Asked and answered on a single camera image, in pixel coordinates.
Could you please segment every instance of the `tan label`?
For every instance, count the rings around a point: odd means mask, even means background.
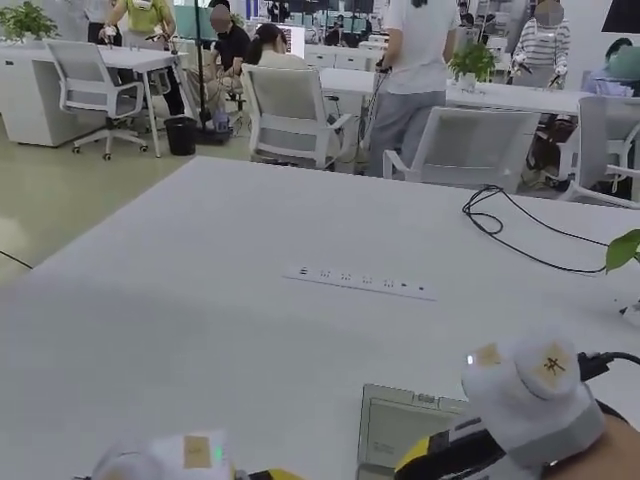
[[[543,355],[542,363],[535,368],[534,373],[549,388],[555,390],[558,386],[558,381],[567,373],[571,359],[562,347],[555,342],[551,344]]]
[[[184,468],[211,468],[209,437],[184,437]]]
[[[104,476],[104,480],[124,480],[124,477],[118,469],[112,469]]]
[[[482,347],[475,354],[475,361],[481,367],[490,367],[492,365],[500,365],[502,358],[498,353],[498,346],[495,343]]]

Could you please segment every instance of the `green plant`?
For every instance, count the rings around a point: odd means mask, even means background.
[[[489,80],[495,66],[493,54],[482,43],[473,43],[457,51],[449,62],[449,68],[456,80],[460,79],[460,75],[473,73],[476,80],[485,82]]]
[[[58,36],[55,22],[44,14],[44,10],[29,1],[15,7],[0,8],[0,26],[8,40],[23,41],[28,34],[36,40]]]
[[[607,248],[605,266],[607,273],[626,265],[632,259],[640,261],[640,229],[634,229],[616,238]]]
[[[244,27],[244,18],[242,18],[242,15],[239,15],[237,13],[232,13],[231,21],[239,27]]]

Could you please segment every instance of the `trash can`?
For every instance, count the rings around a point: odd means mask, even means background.
[[[172,117],[164,121],[171,155],[185,157],[196,153],[197,122],[186,116]]]

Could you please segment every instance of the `glove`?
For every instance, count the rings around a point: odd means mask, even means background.
[[[526,60],[527,60],[527,56],[524,53],[519,53],[513,57],[513,61],[518,64],[524,63]]]

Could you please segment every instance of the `power strip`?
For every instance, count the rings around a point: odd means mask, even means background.
[[[333,285],[335,287],[386,293],[398,297],[417,298],[419,300],[429,301],[436,300],[433,289],[423,283],[397,280],[389,277],[373,277],[371,275],[349,272],[344,269],[301,266],[291,268],[285,273],[284,277],[292,280]]]

